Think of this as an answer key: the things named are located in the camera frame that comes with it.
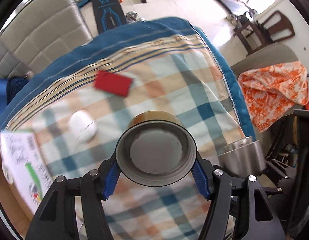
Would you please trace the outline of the orange patterned cloth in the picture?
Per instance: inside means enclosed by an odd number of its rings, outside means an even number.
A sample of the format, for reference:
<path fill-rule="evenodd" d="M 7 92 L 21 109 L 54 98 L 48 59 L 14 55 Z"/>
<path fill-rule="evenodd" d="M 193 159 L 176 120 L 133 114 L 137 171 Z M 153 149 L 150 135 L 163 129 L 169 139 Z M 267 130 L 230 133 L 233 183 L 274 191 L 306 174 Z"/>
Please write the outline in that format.
<path fill-rule="evenodd" d="M 245 71 L 239 75 L 238 83 L 252 124 L 260 133 L 294 105 L 309 102 L 307 70 L 300 61 Z"/>

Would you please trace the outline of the dark wooden chair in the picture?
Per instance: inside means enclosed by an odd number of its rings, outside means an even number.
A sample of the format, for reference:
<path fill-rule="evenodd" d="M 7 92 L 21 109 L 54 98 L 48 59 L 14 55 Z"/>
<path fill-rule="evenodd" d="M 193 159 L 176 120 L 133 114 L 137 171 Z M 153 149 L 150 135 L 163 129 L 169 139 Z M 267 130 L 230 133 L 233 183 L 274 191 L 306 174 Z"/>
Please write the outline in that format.
<path fill-rule="evenodd" d="M 273 37 L 279 33 L 288 31 L 289 34 L 277 39 Z M 248 38 L 253 34 L 257 36 L 261 45 L 253 49 L 248 43 Z M 255 23 L 247 21 L 243 26 L 234 32 L 234 36 L 237 36 L 241 43 L 244 45 L 248 54 L 251 55 L 255 52 L 269 46 L 273 43 L 282 42 L 293 38 L 295 36 L 295 30 L 290 20 L 279 10 L 272 13 L 263 23 L 256 21 Z"/>

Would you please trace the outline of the grey padded chair right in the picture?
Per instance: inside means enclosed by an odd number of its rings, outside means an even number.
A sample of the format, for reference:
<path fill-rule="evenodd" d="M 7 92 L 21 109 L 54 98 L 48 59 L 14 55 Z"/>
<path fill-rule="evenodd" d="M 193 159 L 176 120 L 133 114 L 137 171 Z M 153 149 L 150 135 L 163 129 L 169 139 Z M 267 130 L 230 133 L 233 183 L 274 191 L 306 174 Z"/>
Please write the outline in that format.
<path fill-rule="evenodd" d="M 31 0 L 0 32 L 0 79 L 38 74 L 92 38 L 75 0 Z"/>

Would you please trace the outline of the open cardboard box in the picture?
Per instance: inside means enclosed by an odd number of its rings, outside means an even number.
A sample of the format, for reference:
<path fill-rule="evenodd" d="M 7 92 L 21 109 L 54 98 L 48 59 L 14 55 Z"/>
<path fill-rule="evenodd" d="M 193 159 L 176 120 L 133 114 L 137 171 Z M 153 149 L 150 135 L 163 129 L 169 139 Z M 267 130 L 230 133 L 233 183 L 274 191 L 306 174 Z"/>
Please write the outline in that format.
<path fill-rule="evenodd" d="M 1 131 L 0 204 L 21 237 L 51 184 L 35 133 Z"/>

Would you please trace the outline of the dumbbell on floor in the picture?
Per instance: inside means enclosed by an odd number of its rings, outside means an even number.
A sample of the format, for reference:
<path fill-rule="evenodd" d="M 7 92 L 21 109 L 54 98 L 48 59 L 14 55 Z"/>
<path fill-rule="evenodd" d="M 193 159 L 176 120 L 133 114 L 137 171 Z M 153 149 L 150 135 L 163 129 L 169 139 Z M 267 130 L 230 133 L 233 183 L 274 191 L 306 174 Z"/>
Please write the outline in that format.
<path fill-rule="evenodd" d="M 128 24 L 146 22 L 146 19 L 140 17 L 135 11 L 127 12 L 125 17 Z"/>

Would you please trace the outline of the metal perforated cup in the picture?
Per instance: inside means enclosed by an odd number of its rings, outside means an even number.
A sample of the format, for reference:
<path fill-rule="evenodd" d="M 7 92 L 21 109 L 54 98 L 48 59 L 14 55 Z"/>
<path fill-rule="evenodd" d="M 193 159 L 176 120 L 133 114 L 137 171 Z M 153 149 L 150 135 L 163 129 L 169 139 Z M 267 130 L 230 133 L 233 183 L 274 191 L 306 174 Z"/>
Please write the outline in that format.
<path fill-rule="evenodd" d="M 218 156 L 220 166 L 233 176 L 246 178 L 265 171 L 266 162 L 260 140 L 245 137 L 223 148 Z"/>

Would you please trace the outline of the red card case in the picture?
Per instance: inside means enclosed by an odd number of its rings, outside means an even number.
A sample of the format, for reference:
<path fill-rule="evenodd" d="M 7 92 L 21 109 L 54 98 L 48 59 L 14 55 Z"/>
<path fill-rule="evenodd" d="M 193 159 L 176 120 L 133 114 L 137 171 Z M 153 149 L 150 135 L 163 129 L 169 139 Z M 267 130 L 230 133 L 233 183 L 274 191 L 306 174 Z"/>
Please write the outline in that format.
<path fill-rule="evenodd" d="M 132 81 L 129 77 L 101 70 L 97 73 L 94 88 L 110 94 L 127 97 Z"/>

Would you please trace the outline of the white oval earbud case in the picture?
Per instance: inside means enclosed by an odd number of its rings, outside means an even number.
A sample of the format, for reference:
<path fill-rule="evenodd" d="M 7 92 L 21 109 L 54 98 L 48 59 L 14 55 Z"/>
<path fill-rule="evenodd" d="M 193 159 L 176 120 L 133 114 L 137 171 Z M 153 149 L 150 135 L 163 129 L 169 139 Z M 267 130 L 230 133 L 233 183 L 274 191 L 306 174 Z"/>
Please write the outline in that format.
<path fill-rule="evenodd" d="M 68 121 L 68 127 L 79 143 L 89 142 L 97 134 L 96 121 L 85 110 L 79 110 L 72 114 Z"/>

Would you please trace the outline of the olive jar lid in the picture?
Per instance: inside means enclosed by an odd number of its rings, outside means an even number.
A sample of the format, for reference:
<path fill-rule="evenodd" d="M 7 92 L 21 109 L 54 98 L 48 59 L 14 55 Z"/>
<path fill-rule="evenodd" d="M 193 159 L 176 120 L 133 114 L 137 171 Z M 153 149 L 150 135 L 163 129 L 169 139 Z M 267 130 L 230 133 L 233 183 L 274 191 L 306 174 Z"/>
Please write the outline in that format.
<path fill-rule="evenodd" d="M 131 120 L 116 144 L 115 155 L 128 179 L 143 186 L 162 187 L 190 172 L 197 146 L 177 117 L 147 111 Z"/>

